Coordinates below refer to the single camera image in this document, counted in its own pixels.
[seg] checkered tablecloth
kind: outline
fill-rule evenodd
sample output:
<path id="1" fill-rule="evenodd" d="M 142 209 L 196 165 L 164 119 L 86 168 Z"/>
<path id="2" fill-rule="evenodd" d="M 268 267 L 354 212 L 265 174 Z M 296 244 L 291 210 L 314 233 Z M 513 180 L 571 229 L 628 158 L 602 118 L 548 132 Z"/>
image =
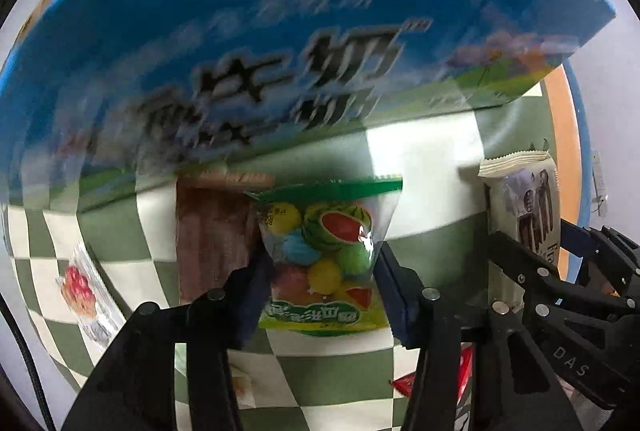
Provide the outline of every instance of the checkered tablecloth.
<path id="1" fill-rule="evenodd" d="M 486 263 L 474 249 L 487 226 L 478 162 L 543 146 L 555 156 L 544 84 L 504 107 L 374 128 L 230 163 L 230 168 L 272 173 L 281 184 L 402 173 L 404 191 L 388 231 L 399 262 L 443 295 L 482 302 Z M 76 391 L 100 358 L 56 285 L 78 241 L 84 241 L 126 316 L 145 301 L 160 307 L 178 303 L 175 183 L 138 188 L 76 214 L 61 214 L 55 207 L 77 202 L 78 188 L 49 198 L 53 210 L 30 208 L 49 194 L 36 191 L 39 198 L 24 197 L 21 206 L 8 208 L 4 220 L 33 325 Z M 377 431 L 399 429 L 407 399 L 389 381 L 415 370 L 417 351 L 395 343 L 389 329 L 324 338 L 258 330 L 229 358 L 252 379 L 257 407 L 241 411 L 248 431 Z M 177 371 L 175 384 L 178 428 L 186 431 L 187 384 Z M 456 427 L 466 418 L 463 411 Z"/>

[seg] yellow candy ball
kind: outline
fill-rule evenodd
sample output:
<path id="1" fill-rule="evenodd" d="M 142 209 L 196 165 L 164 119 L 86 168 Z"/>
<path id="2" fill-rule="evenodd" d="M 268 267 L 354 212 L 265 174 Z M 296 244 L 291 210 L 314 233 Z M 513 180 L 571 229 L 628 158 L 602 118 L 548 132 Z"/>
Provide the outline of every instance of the yellow candy ball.
<path id="1" fill-rule="evenodd" d="M 311 290 L 323 296 L 333 294 L 342 283 L 342 270 L 329 257 L 321 257 L 311 265 L 306 276 L 309 279 Z"/>
<path id="2" fill-rule="evenodd" d="M 302 225 L 302 217 L 295 205 L 280 202 L 271 205 L 264 217 L 264 224 L 271 234 L 284 236 Z"/>

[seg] food package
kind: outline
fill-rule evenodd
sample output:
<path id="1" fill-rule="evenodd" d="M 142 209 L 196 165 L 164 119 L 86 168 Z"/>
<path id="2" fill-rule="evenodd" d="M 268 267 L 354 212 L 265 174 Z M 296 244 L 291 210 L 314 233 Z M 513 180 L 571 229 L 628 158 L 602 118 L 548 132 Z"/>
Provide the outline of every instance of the food package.
<path id="1" fill-rule="evenodd" d="M 246 267 L 260 243 L 251 199 L 244 189 L 273 185 L 268 175 L 205 172 L 176 185 L 176 256 L 180 302 L 190 303 L 222 287 Z"/>
<path id="2" fill-rule="evenodd" d="M 546 151 L 521 151 L 482 160 L 478 176 L 489 186 L 490 230 L 501 231 L 558 266 L 560 195 L 556 163 Z M 517 311 L 524 290 L 489 264 L 490 300 Z"/>
<path id="3" fill-rule="evenodd" d="M 260 327 L 320 335 L 386 327 L 371 273 L 401 190 L 402 178 L 370 177 L 253 194 L 276 269 Z"/>
<path id="4" fill-rule="evenodd" d="M 126 320 L 83 243 L 76 245 L 58 284 L 69 309 L 78 317 L 80 329 L 105 350 Z"/>
<path id="5" fill-rule="evenodd" d="M 76 213 L 140 176 L 498 106 L 613 17 L 607 0 L 47 0 L 0 72 L 0 179 L 10 202 Z"/>
<path id="6" fill-rule="evenodd" d="M 463 395 L 466 392 L 466 386 L 471 379 L 473 372 L 474 348 L 469 343 L 462 343 L 460 351 L 460 367 L 458 368 L 458 409 L 460 403 L 464 404 Z M 411 397 L 411 391 L 414 387 L 415 371 L 407 375 L 403 375 L 399 379 L 391 382 L 391 385 L 398 393 L 404 397 Z"/>

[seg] cable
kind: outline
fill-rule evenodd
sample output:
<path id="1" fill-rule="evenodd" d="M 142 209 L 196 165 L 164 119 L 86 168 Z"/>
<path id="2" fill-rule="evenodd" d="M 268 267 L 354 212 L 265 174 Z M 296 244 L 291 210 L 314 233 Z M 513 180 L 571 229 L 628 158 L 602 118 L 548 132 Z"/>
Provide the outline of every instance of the cable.
<path id="1" fill-rule="evenodd" d="M 603 204 L 604 202 L 606 202 L 606 201 L 607 201 L 607 199 L 606 199 L 606 198 L 603 198 L 603 199 L 599 200 L 599 201 L 598 201 L 598 205 L 597 205 L 596 209 L 595 209 L 595 210 L 592 210 L 592 211 L 591 211 L 591 214 L 593 214 L 594 212 L 598 212 L 598 211 L 600 210 L 600 208 L 602 207 L 602 204 Z"/>
<path id="2" fill-rule="evenodd" d="M 22 358 L 24 359 L 24 364 L 27 367 L 27 372 L 29 373 L 29 377 L 31 378 L 31 384 L 33 385 L 33 391 L 36 394 L 36 399 L 38 400 L 38 405 L 40 406 L 40 412 L 42 413 L 42 418 L 47 426 L 48 431 L 56 431 L 56 425 L 53 423 L 53 417 L 51 416 L 51 411 L 49 410 L 49 404 L 47 403 L 47 398 L 44 395 L 44 390 L 42 388 L 42 384 L 40 383 L 40 378 L 38 376 L 38 370 L 36 369 L 36 364 L 33 362 L 33 357 L 31 356 L 31 351 L 27 346 L 27 342 L 24 340 L 24 336 L 18 328 L 18 323 L 15 322 L 14 315 L 9 310 L 9 306 L 7 306 L 6 301 L 4 301 L 4 297 L 0 293 L 0 313 L 4 320 L 6 321 L 11 333 L 14 334 L 15 342 L 18 344 L 18 348 L 20 348 L 20 353 L 22 354 Z"/>

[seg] blue candy ball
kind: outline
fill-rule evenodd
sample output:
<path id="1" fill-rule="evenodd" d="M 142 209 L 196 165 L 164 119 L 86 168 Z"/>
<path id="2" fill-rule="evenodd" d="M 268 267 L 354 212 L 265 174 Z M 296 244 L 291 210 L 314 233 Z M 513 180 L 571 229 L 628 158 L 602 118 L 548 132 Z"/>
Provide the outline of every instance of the blue candy ball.
<path id="1" fill-rule="evenodd" d="M 282 251 L 288 261 L 305 267 L 314 264 L 322 255 L 306 243 L 300 229 L 295 229 L 282 238 Z"/>

